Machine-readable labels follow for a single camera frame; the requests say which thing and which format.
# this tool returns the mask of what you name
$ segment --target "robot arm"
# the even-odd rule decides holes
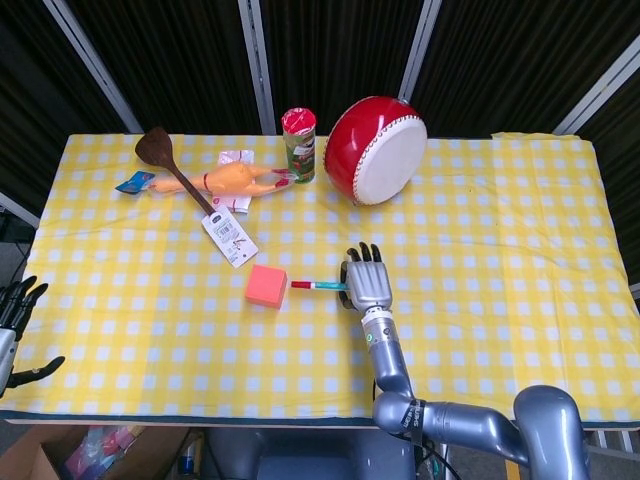
[[[22,283],[14,282],[0,289],[0,398],[6,388],[16,388],[45,378],[64,362],[64,357],[56,357],[43,368],[13,373],[18,342],[27,328],[33,307],[48,287],[44,283],[27,294],[35,283],[36,277],[29,277]]]
[[[380,252],[366,244],[347,252],[340,280],[350,297],[347,308],[364,312],[362,327],[376,383],[383,390],[373,420],[392,434],[410,434],[414,443],[428,437],[500,455],[528,466],[531,478],[589,478],[588,457],[578,408],[569,394],[550,386],[529,387],[516,397],[517,428],[496,410],[457,403],[429,403],[414,397],[391,313],[391,286]]]

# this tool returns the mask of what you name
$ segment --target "white drum head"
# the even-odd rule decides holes
[[[427,129],[415,116],[387,125],[369,144],[356,167],[353,193],[365,205],[385,202],[404,188],[420,166]]]

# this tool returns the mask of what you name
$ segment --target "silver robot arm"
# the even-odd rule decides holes
[[[589,459],[578,408],[571,396],[555,387],[526,388],[514,401],[518,427],[496,410],[448,402],[425,402],[414,397],[393,321],[391,287],[380,252],[361,243],[351,262],[341,268],[343,305],[365,312],[365,340],[375,380],[383,391],[375,399],[373,420],[392,434],[409,434],[416,444],[423,437],[500,455],[528,466],[531,478],[589,478]]]
[[[0,328],[0,397],[9,382],[17,349],[16,332]]]

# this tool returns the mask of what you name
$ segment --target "rubber chicken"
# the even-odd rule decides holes
[[[274,179],[277,181],[266,185],[254,182],[256,178],[263,175],[275,175]],[[221,165],[204,175],[190,177],[189,181],[198,190],[204,190],[214,195],[260,197],[293,184],[296,178],[295,173],[286,168],[256,167],[238,161]],[[156,177],[149,184],[149,189],[160,193],[184,191],[182,184],[174,177]]]

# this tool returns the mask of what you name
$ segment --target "yellow checkered tablecloth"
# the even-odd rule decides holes
[[[595,154],[576,137],[430,140],[405,190],[354,207],[321,166],[309,185],[254,199],[260,247],[233,269],[183,194],[121,194],[147,167],[137,135],[69,138],[28,274],[50,283],[16,370],[56,355],[44,381],[7,391],[31,414],[258,419],[368,417],[372,369],[360,318],[334,293],[290,290],[280,311],[243,292],[253,263],[336,280],[359,240],[380,245],[417,395],[512,416],[516,393],[560,386],[590,422],[640,420],[640,322]],[[173,136],[178,165],[223,150],[284,166],[279,137]]]

